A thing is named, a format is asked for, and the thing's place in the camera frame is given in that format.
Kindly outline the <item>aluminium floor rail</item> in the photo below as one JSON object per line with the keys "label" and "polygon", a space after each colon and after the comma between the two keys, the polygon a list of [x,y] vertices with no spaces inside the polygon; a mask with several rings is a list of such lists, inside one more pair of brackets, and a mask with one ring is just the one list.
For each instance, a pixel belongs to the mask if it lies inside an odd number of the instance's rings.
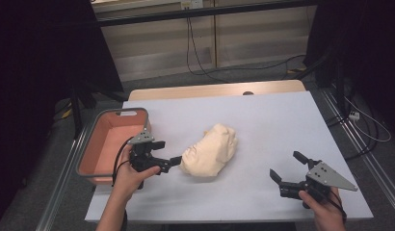
{"label": "aluminium floor rail", "polygon": [[94,225],[84,221],[92,195],[92,186],[76,173],[76,167],[88,140],[83,129],[72,140],[66,162],[56,186],[40,217],[36,231],[92,230]]}
{"label": "aluminium floor rail", "polygon": [[356,154],[351,157],[346,157],[346,162],[349,163],[353,160],[362,160],[395,210],[395,181],[391,179],[390,175],[385,171],[376,158],[373,152],[374,148],[370,147],[368,142],[363,140],[362,137],[364,136],[364,133],[361,133],[360,129],[356,126],[356,122],[348,119],[339,121],[339,110],[336,107],[336,99],[334,98],[334,95],[326,90],[322,91],[322,95],[327,101],[329,108],[332,110],[334,118],[341,125],[342,129],[355,147]]}

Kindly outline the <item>white table mat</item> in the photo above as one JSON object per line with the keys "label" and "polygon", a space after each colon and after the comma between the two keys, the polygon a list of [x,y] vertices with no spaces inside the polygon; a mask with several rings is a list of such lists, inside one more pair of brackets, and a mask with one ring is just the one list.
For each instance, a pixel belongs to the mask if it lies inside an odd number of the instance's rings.
{"label": "white table mat", "polygon": [[[294,151],[354,178],[307,91],[129,101],[123,106],[146,109],[154,138],[166,143],[155,151],[158,158],[180,155],[217,123],[233,128],[238,139],[235,155],[216,177],[193,177],[173,167],[147,179],[126,207],[132,223],[310,220],[312,212],[299,200],[281,197],[270,177],[273,169],[287,182],[304,180],[307,168],[293,157]],[[100,219],[110,191],[111,185],[96,185],[88,221]]]}

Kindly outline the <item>black curtain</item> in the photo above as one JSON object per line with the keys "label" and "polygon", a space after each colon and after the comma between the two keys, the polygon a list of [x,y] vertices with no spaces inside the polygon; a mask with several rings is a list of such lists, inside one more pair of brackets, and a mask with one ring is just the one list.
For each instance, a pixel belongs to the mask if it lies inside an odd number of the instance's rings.
{"label": "black curtain", "polygon": [[395,0],[331,0],[317,7],[303,63],[328,49],[343,73],[395,132]]}
{"label": "black curtain", "polygon": [[44,145],[55,104],[122,89],[91,0],[0,0],[0,212]]}

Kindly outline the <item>person's left hand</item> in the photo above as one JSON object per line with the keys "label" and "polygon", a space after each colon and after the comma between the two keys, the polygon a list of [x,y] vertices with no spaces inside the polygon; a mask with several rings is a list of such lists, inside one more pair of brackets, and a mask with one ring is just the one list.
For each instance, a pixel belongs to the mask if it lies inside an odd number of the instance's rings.
{"label": "person's left hand", "polygon": [[145,179],[160,171],[159,167],[150,167],[138,172],[132,168],[129,162],[129,152],[129,147],[125,147],[122,151],[123,164],[118,168],[117,178],[111,193],[113,200],[119,203],[127,202]]}

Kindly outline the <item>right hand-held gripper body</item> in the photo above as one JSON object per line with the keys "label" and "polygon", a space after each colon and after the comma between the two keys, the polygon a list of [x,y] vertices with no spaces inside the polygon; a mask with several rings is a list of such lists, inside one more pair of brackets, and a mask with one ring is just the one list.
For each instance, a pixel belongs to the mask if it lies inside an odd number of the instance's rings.
{"label": "right hand-held gripper body", "polygon": [[310,168],[305,180],[299,183],[284,182],[278,178],[278,187],[281,197],[300,199],[299,191],[306,191],[317,202],[327,200],[332,187],[352,192],[358,190],[356,185],[324,162]]}

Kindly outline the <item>white wall socket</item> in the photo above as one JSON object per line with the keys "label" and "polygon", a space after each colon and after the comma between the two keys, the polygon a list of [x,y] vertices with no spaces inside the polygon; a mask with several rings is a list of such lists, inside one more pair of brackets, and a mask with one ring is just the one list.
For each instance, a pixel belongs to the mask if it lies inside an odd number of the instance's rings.
{"label": "white wall socket", "polygon": [[202,9],[203,0],[181,0],[180,6],[182,10]]}

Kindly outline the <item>black stand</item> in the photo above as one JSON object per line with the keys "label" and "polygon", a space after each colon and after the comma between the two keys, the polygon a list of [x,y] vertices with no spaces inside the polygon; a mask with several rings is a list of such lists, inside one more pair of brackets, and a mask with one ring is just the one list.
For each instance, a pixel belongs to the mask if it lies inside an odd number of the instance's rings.
{"label": "black stand", "polygon": [[83,121],[81,117],[80,105],[85,108],[93,109],[96,106],[96,100],[92,94],[100,93],[117,102],[124,102],[125,98],[113,91],[105,90],[102,87],[88,81],[77,82],[71,85],[70,103],[74,121],[74,138],[77,139],[83,130]]}
{"label": "black stand", "polygon": [[319,88],[328,88],[332,84],[334,85],[339,121],[347,119],[349,113],[345,106],[344,64],[342,57],[333,48],[328,48],[321,58],[298,74],[295,79],[302,80],[311,73],[314,74]]}

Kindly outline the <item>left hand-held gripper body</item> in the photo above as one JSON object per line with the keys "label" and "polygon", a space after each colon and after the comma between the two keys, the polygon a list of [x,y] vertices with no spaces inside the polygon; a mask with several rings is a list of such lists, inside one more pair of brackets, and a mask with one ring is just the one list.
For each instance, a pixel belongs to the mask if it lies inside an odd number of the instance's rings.
{"label": "left hand-held gripper body", "polygon": [[141,172],[150,167],[159,167],[158,174],[169,172],[171,168],[170,160],[156,158],[151,154],[153,151],[151,145],[154,142],[156,140],[146,128],[127,142],[131,146],[129,162],[132,168]]}

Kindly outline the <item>black horizontal bar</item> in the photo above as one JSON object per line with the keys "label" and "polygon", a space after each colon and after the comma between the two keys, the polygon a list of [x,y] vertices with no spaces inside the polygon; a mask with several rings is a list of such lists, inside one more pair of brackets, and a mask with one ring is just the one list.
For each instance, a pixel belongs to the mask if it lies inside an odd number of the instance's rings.
{"label": "black horizontal bar", "polygon": [[174,20],[182,18],[193,18],[232,13],[250,13],[259,11],[281,10],[298,7],[317,6],[325,0],[274,0],[264,3],[253,3],[233,5],[224,7],[212,7],[196,10],[181,10],[167,13],[150,13],[134,16],[107,17],[98,19],[96,25],[99,27],[118,26],[126,24],[138,24],[155,21]]}

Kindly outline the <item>pink basket with grey rim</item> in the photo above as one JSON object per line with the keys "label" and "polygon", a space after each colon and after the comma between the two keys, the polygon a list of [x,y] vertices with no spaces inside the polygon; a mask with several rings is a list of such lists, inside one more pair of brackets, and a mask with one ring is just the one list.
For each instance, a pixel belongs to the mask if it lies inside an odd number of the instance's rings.
{"label": "pink basket with grey rim", "polygon": [[115,109],[99,113],[82,144],[77,174],[94,185],[111,185],[119,149],[144,129],[150,131],[146,109]]}

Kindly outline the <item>person's right hand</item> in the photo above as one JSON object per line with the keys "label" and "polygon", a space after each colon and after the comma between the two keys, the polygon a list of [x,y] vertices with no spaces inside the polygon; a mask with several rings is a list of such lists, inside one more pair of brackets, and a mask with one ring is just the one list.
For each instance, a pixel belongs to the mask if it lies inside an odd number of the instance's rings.
{"label": "person's right hand", "polygon": [[299,197],[314,212],[318,231],[346,231],[341,211],[331,203],[317,202],[306,191],[299,191]]}

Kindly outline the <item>cream cloth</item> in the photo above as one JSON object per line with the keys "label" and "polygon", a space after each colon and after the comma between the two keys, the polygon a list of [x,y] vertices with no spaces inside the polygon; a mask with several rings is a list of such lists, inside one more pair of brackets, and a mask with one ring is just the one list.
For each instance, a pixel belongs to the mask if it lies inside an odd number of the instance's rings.
{"label": "cream cloth", "polygon": [[215,177],[232,159],[238,139],[231,127],[215,124],[203,138],[183,153],[181,170],[195,177]]}

